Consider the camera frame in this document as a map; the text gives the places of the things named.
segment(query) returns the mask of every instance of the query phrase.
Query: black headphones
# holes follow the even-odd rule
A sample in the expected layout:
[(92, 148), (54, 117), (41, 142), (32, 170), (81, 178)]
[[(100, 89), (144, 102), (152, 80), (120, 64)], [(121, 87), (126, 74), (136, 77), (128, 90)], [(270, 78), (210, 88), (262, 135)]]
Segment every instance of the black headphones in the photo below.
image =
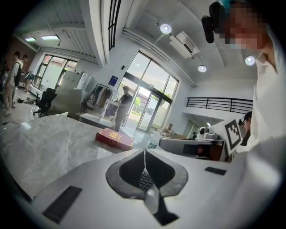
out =
[(216, 34), (224, 33), (224, 7), (219, 2), (214, 2), (209, 7), (210, 16), (202, 17), (202, 26), (205, 31), (206, 41), (214, 42), (214, 32)]

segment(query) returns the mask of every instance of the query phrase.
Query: desk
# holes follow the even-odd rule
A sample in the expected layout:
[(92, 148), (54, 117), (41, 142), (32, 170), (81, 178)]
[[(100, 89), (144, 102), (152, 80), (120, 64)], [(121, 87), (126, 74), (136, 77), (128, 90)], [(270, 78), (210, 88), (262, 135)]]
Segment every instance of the desk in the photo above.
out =
[[(95, 140), (100, 130), (63, 115), (9, 123), (0, 127), (1, 156), (16, 182), (34, 197), (73, 168), (122, 152)], [(146, 147), (146, 142), (134, 143), (134, 148)]]

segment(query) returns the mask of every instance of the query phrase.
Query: backpack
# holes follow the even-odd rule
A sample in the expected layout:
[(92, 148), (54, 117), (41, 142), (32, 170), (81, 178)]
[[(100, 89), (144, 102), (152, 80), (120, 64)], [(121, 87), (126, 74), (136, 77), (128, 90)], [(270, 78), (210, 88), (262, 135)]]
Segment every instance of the backpack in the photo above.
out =
[(19, 64), (19, 68), (18, 68), (18, 72), (17, 72), (17, 75), (14, 76), (14, 82), (15, 82), (15, 87), (17, 87), (20, 83), (20, 79), (21, 79), (21, 72), (22, 72), (22, 69), (21, 69), (21, 65), (19, 62), (15, 62), (15, 63), (18, 63)]

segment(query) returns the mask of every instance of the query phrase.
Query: ceiling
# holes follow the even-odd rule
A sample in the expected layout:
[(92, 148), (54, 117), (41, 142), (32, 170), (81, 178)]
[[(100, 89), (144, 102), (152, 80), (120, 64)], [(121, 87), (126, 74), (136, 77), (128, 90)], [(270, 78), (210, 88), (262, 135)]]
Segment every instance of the ceiling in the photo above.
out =
[[(223, 39), (215, 34), (215, 42), (207, 43), (201, 24), (203, 15), (208, 15), (209, 5), (215, 0), (149, 0), (133, 19), (129, 28), (132, 32), (155, 43), (162, 34), (161, 24), (169, 24), (172, 35), (184, 31), (193, 40), (199, 53), (193, 58), (184, 59), (170, 44), (168, 35), (164, 35), (156, 46), (169, 55), (195, 82), (220, 79), (256, 79), (255, 65), (247, 66), (244, 59), (255, 55), (240, 49), (231, 49)], [(198, 66), (205, 65), (207, 72), (199, 72)]]
[[(15, 34), (23, 39), (34, 37), (29, 44), (35, 48), (48, 47), (95, 58), (90, 45), (80, 0), (43, 1), (22, 21)], [(43, 40), (45, 35), (57, 35), (59, 40)]]
[(199, 127), (206, 127), (207, 123), (210, 123), (211, 125), (215, 125), (223, 121), (222, 119), (216, 119), (216, 118), (196, 115), (196, 114), (189, 114), (188, 119), (191, 120), (194, 124), (196, 124)]

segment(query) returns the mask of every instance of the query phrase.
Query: keyboard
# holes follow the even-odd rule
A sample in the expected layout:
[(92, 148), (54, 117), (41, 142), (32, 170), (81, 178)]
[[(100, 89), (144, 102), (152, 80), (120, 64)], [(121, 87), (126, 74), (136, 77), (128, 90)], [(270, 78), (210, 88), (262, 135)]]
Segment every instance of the keyboard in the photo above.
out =
[(149, 173), (143, 171), (139, 181), (139, 189), (143, 190), (146, 193), (151, 188), (152, 184), (153, 181)]

